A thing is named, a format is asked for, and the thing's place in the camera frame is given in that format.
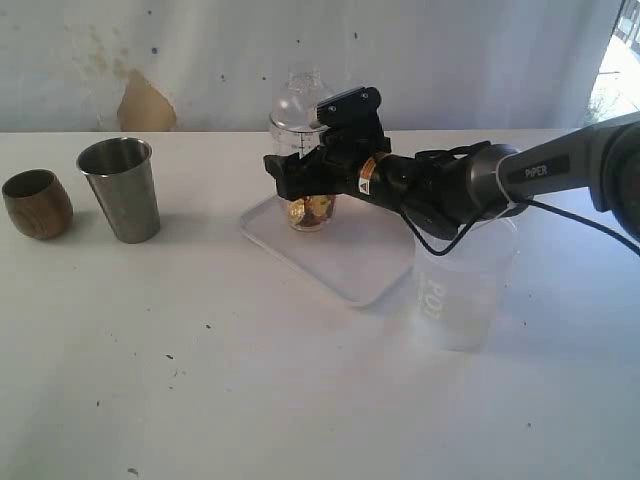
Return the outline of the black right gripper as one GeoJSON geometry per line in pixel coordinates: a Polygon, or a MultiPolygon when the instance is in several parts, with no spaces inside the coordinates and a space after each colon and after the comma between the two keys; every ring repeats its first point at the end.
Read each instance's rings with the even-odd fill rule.
{"type": "Polygon", "coordinates": [[[319,146],[304,156],[310,179],[303,186],[287,173],[288,157],[264,157],[279,197],[348,195],[388,210],[409,210],[418,204],[418,161],[392,153],[378,110],[344,128],[324,127],[319,146]]]}

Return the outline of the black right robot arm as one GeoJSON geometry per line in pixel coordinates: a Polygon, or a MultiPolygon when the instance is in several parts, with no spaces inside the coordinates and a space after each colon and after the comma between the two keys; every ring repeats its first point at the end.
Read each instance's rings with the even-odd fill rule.
{"type": "Polygon", "coordinates": [[[452,240],[463,225],[520,214],[538,195],[586,188],[597,211],[612,212],[632,238],[639,236],[637,113],[523,151],[483,141],[403,157],[391,153],[388,138],[377,152],[352,130],[325,136],[306,156],[265,156],[281,198],[348,195],[452,240]]]}

